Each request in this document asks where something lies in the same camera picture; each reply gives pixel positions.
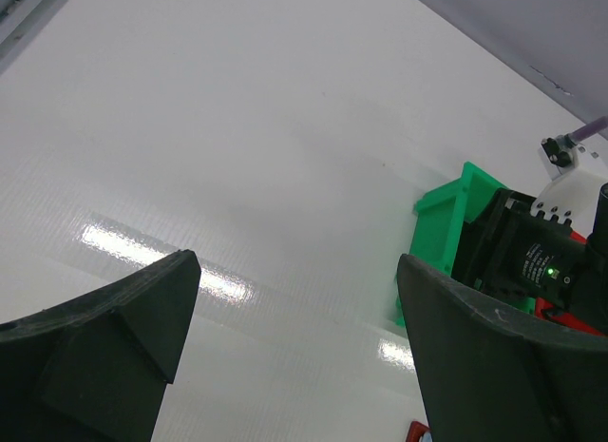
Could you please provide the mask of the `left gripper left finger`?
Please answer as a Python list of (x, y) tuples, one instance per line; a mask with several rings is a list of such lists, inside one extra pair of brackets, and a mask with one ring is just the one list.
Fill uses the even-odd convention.
[(175, 381), (201, 268), (174, 252), (1, 326), (4, 441), (148, 441)]

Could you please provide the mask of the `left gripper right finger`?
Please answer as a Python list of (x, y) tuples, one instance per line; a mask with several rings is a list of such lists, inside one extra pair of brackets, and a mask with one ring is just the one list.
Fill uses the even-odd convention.
[(606, 440), (606, 337), (532, 317), (412, 255), (397, 283), (433, 440)]

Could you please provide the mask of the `red leather card holder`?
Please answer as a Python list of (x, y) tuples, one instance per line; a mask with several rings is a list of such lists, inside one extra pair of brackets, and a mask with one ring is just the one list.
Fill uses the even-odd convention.
[(432, 442), (432, 436), (430, 428), (417, 421), (413, 420), (408, 428), (408, 434), (405, 439), (406, 442)]

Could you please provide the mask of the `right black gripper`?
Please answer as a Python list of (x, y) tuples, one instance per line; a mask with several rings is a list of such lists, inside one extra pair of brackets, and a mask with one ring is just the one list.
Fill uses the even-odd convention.
[(534, 199), (499, 188), (461, 233), (453, 279), (494, 298), (542, 298), (577, 318), (607, 317), (607, 189), (598, 193), (592, 233), (533, 216)]

